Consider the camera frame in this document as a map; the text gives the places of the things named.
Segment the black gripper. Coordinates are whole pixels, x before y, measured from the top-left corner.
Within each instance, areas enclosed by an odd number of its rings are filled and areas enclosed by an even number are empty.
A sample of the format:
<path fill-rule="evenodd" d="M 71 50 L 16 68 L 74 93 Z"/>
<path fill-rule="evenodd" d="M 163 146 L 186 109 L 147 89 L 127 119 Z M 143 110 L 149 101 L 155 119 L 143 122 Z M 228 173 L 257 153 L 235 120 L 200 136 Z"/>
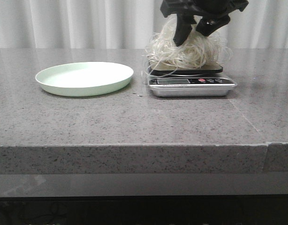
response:
<path fill-rule="evenodd" d="M 219 19 L 200 19 L 196 31 L 207 37 L 219 28 L 230 22 L 229 13 L 247 7 L 247 0 L 164 0 L 160 10 L 164 17 L 177 14 L 177 24 L 173 41 L 176 46 L 181 46 L 196 24 L 194 15 L 204 17 L 222 17 Z"/>

